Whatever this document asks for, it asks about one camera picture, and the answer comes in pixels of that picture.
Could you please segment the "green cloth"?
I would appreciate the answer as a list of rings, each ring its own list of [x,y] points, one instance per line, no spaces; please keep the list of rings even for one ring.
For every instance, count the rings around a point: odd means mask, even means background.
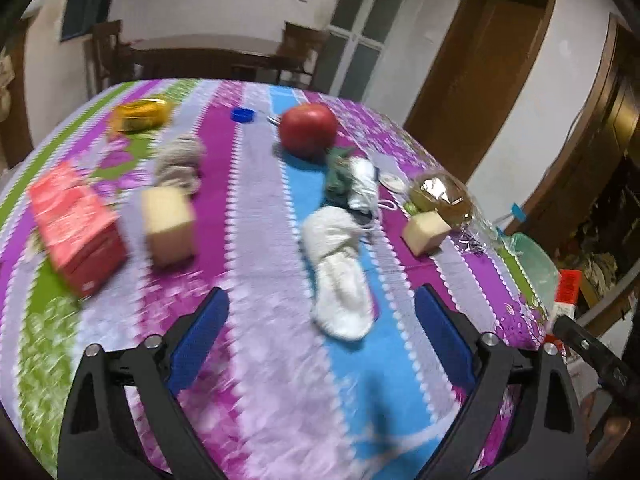
[[[334,146],[326,154],[326,177],[324,178],[324,203],[326,205],[348,208],[354,175],[352,174],[353,148]]]

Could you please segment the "white face mask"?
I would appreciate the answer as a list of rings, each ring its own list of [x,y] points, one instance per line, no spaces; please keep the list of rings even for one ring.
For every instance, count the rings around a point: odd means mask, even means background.
[[[398,206],[392,200],[380,199],[378,168],[369,159],[351,157],[348,161],[352,184],[347,197],[348,210],[366,231],[382,222],[383,211],[395,211]]]

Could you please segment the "wooden chair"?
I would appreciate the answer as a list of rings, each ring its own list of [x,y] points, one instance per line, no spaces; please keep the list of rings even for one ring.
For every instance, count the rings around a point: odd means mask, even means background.
[[[291,22],[286,22],[282,32],[282,40],[277,56],[284,58],[277,71],[277,81],[288,73],[289,86],[299,89],[311,89],[316,79],[316,68],[320,55],[330,38],[325,29],[314,29]]]
[[[121,20],[95,24],[92,28],[91,47],[97,92],[134,79],[131,44],[120,40],[121,33]]]

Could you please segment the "blue bottle cap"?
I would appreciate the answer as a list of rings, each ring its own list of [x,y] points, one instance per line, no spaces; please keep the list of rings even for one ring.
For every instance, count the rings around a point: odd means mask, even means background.
[[[246,107],[235,107],[232,108],[230,117],[239,124],[248,124],[255,119],[255,111]]]

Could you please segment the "orange sponge block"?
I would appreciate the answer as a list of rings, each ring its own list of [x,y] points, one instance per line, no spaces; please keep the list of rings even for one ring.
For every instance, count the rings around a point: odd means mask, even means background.
[[[141,207],[145,244],[154,266],[173,266],[196,254],[195,214],[181,188],[145,188]]]

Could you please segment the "green trash bin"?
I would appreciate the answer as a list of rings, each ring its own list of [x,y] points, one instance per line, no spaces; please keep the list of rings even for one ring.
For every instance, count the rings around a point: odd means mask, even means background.
[[[509,238],[508,247],[518,260],[544,310],[550,313],[560,281],[559,270],[547,253],[523,233],[513,234]]]

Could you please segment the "dark wooden dining table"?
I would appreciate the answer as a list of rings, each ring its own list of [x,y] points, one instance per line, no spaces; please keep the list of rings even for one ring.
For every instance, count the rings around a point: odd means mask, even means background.
[[[295,58],[277,41],[193,34],[153,38],[131,46],[142,79],[202,78],[255,81],[260,70],[288,70]]]

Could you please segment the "yellow sponge block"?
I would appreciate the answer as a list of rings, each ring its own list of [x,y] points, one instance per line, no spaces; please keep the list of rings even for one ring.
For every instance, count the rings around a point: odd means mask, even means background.
[[[410,252],[420,257],[439,247],[450,231],[450,225],[432,210],[412,216],[402,230],[401,238]]]

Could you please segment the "red cigarette carton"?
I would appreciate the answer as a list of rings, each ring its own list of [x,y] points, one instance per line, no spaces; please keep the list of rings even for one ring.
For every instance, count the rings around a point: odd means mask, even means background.
[[[560,271],[560,280],[556,288],[553,304],[548,314],[548,322],[546,326],[545,342],[555,342],[558,340],[553,333],[553,325],[557,318],[562,315],[567,316],[571,320],[575,319],[576,304],[580,293],[580,285],[582,284],[581,270]]]

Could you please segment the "white glass double door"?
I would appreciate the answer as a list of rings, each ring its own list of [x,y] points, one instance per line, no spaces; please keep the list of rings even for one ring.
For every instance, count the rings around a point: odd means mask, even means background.
[[[338,0],[311,88],[360,101],[404,0]]]

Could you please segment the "wooden chair right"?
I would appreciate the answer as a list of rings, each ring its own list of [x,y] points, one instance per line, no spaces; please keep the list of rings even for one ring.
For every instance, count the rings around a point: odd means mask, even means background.
[[[314,29],[291,22],[286,22],[282,32],[282,40],[277,56],[284,58],[277,71],[277,81],[288,73],[289,86],[299,89],[311,89],[316,79],[316,68],[320,55],[330,38],[325,29]]]

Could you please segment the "yellow snack packet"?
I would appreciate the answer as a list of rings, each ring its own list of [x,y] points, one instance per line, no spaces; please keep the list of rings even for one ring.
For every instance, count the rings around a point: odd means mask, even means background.
[[[120,104],[111,114],[110,126],[118,133],[154,129],[168,122],[173,109],[173,102],[161,98],[140,99]]]

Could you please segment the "red tissue box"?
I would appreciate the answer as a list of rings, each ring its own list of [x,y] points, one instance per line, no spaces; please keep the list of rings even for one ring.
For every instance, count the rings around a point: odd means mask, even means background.
[[[70,162],[39,178],[28,195],[53,269],[76,296],[95,294],[127,259],[117,212]]]

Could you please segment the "white sock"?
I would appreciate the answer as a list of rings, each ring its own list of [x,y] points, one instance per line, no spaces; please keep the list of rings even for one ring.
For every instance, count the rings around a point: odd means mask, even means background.
[[[303,222],[300,232],[316,284],[312,319],[332,338],[360,341],[374,323],[373,300],[359,261],[362,227],[346,210],[323,206]]]

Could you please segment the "brown wooden door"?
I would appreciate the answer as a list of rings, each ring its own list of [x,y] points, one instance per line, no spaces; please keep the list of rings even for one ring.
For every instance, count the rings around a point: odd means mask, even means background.
[[[460,0],[404,128],[468,182],[514,107],[556,0]]]

